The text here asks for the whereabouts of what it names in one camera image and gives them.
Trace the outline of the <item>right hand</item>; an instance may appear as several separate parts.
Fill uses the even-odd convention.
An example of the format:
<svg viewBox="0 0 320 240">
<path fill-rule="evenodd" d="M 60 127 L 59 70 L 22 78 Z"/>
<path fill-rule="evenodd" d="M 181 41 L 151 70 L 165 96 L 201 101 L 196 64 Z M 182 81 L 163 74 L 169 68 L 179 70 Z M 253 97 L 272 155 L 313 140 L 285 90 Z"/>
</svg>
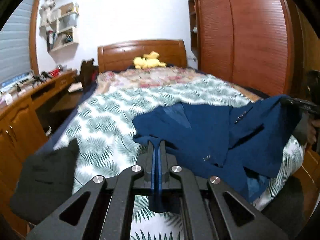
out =
<svg viewBox="0 0 320 240">
<path fill-rule="evenodd" d="M 320 127 L 320 120 L 308 119 L 308 132 L 307 139 L 310 145 L 313 145 L 317 141 L 316 129 Z"/>
</svg>

